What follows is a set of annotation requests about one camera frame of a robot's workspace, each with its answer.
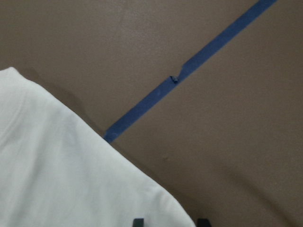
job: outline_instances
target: brown surface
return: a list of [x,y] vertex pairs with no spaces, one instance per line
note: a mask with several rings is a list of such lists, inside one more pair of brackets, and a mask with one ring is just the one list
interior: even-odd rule
[[[102,136],[255,2],[5,0],[0,67]],[[302,12],[279,0],[113,143],[194,220],[303,225]]]

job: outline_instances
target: white cloth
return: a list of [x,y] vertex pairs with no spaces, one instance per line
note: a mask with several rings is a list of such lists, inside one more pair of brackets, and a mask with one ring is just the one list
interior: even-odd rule
[[0,71],[0,227],[194,227],[177,200],[15,68]]

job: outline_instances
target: blue tape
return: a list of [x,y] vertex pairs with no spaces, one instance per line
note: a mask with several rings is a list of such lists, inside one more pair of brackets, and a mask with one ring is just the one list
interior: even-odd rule
[[151,109],[157,102],[166,96],[172,89],[174,89],[180,82],[186,79],[192,72],[198,69],[204,62],[213,56],[218,50],[232,40],[241,30],[249,25],[253,20],[260,16],[266,9],[268,9],[277,0],[259,0],[255,5],[248,9],[242,16],[229,25],[222,31],[215,39],[208,43],[202,50],[196,53],[189,59],[181,69],[177,77],[168,77],[159,86],[157,86],[151,93],[149,93],[136,106],[129,110],[117,122],[110,126],[104,139],[111,143],[119,135],[121,135],[129,126],[137,121],[143,114]]

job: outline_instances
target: black object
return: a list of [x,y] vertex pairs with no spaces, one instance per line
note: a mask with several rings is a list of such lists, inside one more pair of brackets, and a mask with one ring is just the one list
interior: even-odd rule
[[133,227],[143,227],[144,226],[144,219],[143,218],[135,218]]
[[197,227],[212,227],[208,219],[199,218],[197,221]]

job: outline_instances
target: blue painter's tape strip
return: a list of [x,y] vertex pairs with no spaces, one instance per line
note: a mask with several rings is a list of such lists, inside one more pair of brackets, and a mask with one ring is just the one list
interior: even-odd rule
[[159,86],[157,86],[151,93],[149,93],[136,106],[129,110],[117,122],[115,122],[106,131],[104,139],[111,143],[120,134],[122,134],[129,126],[137,121],[143,114],[151,109],[157,102],[159,102],[165,95],[174,89],[180,82],[186,79],[192,72],[198,69],[204,62],[234,38],[241,30],[249,25],[254,19],[261,15],[277,0],[259,0],[242,16],[229,25],[222,31],[215,39],[207,44],[202,50],[196,53],[183,66],[180,74],[177,77],[168,77]]

